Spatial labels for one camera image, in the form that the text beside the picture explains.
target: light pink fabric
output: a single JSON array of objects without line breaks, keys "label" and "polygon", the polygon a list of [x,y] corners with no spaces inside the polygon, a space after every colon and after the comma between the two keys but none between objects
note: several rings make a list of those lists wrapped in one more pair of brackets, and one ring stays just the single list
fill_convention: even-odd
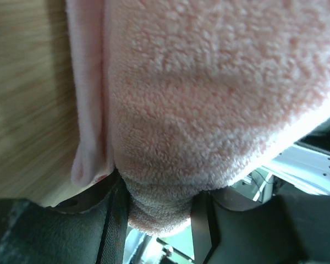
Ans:
[{"label": "light pink fabric", "polygon": [[129,223],[179,231],[330,116],[330,0],[67,0],[81,143],[72,179],[115,163]]}]

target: towel fold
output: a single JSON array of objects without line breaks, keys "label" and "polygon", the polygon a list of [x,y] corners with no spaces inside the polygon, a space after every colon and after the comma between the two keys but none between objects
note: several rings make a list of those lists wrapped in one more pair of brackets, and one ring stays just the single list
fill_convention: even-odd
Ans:
[{"label": "towel fold", "polygon": [[169,235],[330,117],[330,0],[67,0],[81,186],[114,165]]}]

